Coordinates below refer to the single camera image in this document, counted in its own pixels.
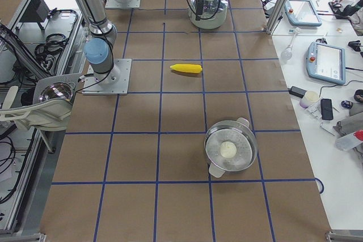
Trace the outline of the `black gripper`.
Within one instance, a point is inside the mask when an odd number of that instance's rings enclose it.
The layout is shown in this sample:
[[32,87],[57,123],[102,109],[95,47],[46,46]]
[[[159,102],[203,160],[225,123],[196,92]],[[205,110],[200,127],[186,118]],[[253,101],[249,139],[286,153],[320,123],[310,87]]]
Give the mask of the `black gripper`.
[[195,0],[196,21],[201,20],[201,16],[203,14],[203,9],[204,9],[204,0]]

